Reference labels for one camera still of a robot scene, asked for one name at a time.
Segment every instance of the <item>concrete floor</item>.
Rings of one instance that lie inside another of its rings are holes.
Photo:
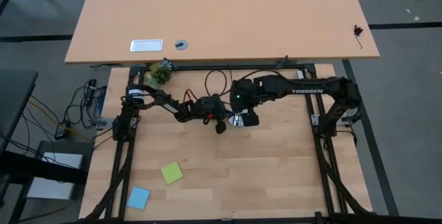
[[[442,21],[440,0],[360,0],[369,24]],[[84,0],[11,0],[0,16],[0,37],[72,34]],[[442,218],[442,28],[373,30],[381,52],[376,61],[352,62],[367,111],[381,151],[396,204],[401,215]],[[107,83],[107,67],[66,65],[69,41],[0,43],[0,68],[35,69],[39,72],[34,95],[61,115],[72,92],[86,80]],[[341,62],[336,71],[344,75]],[[53,125],[38,112],[36,118],[48,129]],[[361,127],[356,127],[358,154],[374,210],[386,214],[385,204]],[[82,130],[89,136],[93,131]],[[31,147],[47,139],[30,126]],[[15,140],[26,141],[26,128],[19,123]],[[6,205],[0,209],[0,223],[6,223],[18,186],[11,186]],[[27,223],[74,221],[79,203],[30,200],[22,216],[33,216],[64,205],[69,209]]]

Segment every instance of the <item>green sticky note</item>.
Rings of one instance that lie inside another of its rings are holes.
[[[182,172],[177,162],[172,162],[161,168],[161,172],[167,184],[171,184],[182,177]]]

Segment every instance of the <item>robotic arm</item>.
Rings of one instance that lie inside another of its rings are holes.
[[[201,97],[195,102],[189,100],[179,103],[163,90],[148,85],[133,84],[126,88],[123,98],[121,115],[113,123],[113,139],[126,141],[133,137],[131,133],[133,118],[139,110],[152,106],[162,106],[175,116],[179,122],[201,119],[204,124],[210,120],[217,122],[215,130],[221,134],[226,130],[224,119],[239,115],[244,126],[259,124],[259,117],[253,108],[268,100],[280,99],[286,95],[328,94],[335,99],[330,110],[319,117],[319,133],[323,136],[336,135],[336,122],[348,109],[354,109],[360,104],[361,97],[355,83],[344,77],[329,77],[327,79],[289,80],[281,75],[266,75],[253,80],[242,78],[233,81],[230,88],[230,104],[233,112],[226,110],[221,95]],[[145,104],[144,96],[154,100]]]

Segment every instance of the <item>light wood desk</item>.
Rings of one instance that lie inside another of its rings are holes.
[[[331,64],[316,65],[316,70],[318,77],[334,75]],[[120,113],[119,98],[124,94],[128,72],[128,68],[112,70],[105,118]],[[248,72],[232,71],[233,79]],[[187,88],[197,97],[203,96],[206,74],[174,72],[163,89],[180,100]],[[282,74],[294,78],[294,70],[282,70]],[[212,73],[209,91],[219,92],[223,85],[222,75]],[[327,110],[333,100],[323,98]],[[212,123],[179,123],[158,106],[140,111],[129,193],[136,186],[151,190],[151,195],[145,210],[127,208],[126,220],[306,217],[316,211],[326,214],[305,97],[291,95],[266,102],[256,108],[256,113],[259,126],[236,129],[227,125],[227,130],[218,135]],[[109,135],[98,138],[97,143]],[[338,133],[333,141],[343,183],[363,207],[371,209],[352,135]],[[80,217],[89,214],[107,190],[115,148],[116,142],[109,140],[94,151]],[[180,164],[184,177],[167,185],[160,168],[174,161]],[[116,197],[114,214],[118,203]]]
[[[364,32],[354,36],[354,26]],[[160,52],[130,51],[162,39]],[[175,42],[188,41],[186,50]],[[379,57],[358,0],[86,0],[67,63]]]

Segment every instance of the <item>blue sticky note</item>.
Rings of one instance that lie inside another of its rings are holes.
[[[129,196],[129,201],[127,202],[127,206],[144,209],[146,207],[147,199],[149,198],[150,193],[150,190],[133,187],[131,196]]]

